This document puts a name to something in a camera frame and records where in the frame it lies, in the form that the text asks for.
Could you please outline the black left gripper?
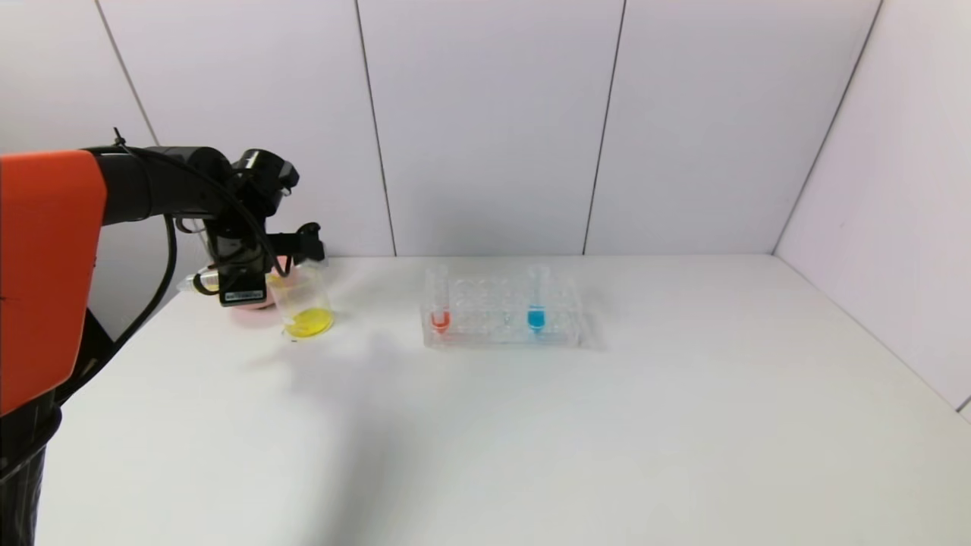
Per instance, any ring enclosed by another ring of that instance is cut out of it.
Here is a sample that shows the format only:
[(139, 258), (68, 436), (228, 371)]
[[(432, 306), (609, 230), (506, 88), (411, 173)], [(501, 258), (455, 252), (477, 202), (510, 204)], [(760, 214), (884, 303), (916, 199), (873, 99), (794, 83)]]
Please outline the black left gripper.
[(218, 299), (223, 307), (265, 302), (267, 256), (259, 242), (250, 237), (215, 235), (214, 266), (218, 271)]

